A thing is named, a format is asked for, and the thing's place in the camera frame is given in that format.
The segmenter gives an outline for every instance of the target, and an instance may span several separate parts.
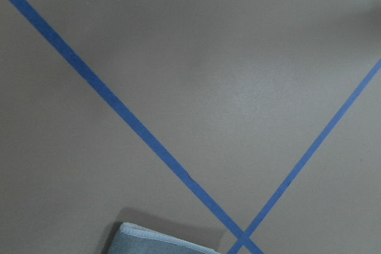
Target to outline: blue tape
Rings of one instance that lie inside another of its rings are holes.
[[[280,184],[278,189],[272,195],[272,197],[268,200],[268,202],[264,205],[262,210],[257,214],[252,223],[250,223],[249,227],[246,229],[245,237],[250,237],[253,232],[257,229],[257,227],[261,224],[262,220],[266,217],[266,215],[270,212],[282,194],[286,191],[291,182],[295,179],[295,177],[302,170],[304,165],[308,162],[308,160],[312,157],[315,151],[319,148],[319,146],[323,143],[324,139],[328,136],[328,134],[332,131],[332,129],[337,125],[339,120],[344,116],[344,114],[349,110],[351,105],[355,102],[361,92],[365,89],[365,87],[370,83],[372,78],[376,75],[376,73],[381,68],[381,59],[377,62],[376,65],[369,71],[369,73],[365,76],[365,78],[361,81],[361,83],[356,87],[356,89],[352,92],[346,102],[342,105],[339,111],[335,114],[335,116],[328,122],[327,126],[323,129],[323,131],[319,134],[316,140],[312,143],[312,145],[308,148],[306,153],[302,156],[299,162],[294,166],[289,175],[285,178],[285,180]],[[229,250],[228,254],[235,254],[242,247],[243,238],[238,239],[238,241],[233,245],[233,247]]]
[[[109,106],[135,131],[135,133],[159,156],[198,199],[241,241],[253,254],[262,251],[232,220],[214,199],[188,174],[169,151],[135,117],[124,103],[86,65],[86,63],[65,43],[55,30],[38,14],[26,0],[9,0],[37,31],[61,54],[62,57],[91,85]]]

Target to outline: folded cloth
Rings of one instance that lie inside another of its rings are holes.
[[[123,223],[108,254],[218,254],[212,249],[162,234],[136,224]]]

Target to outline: towel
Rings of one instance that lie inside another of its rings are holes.
[[[218,254],[191,242],[159,233],[136,224],[123,223],[108,254]]]

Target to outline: gray surface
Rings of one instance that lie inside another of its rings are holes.
[[[242,228],[381,57],[381,0],[28,1]],[[225,252],[232,235],[0,7],[0,252],[101,253],[127,219]],[[378,252],[380,91],[379,74],[260,225],[265,253]]]

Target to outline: blue-gray fabric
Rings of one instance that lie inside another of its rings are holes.
[[[212,249],[136,224],[123,223],[108,254],[218,254]]]

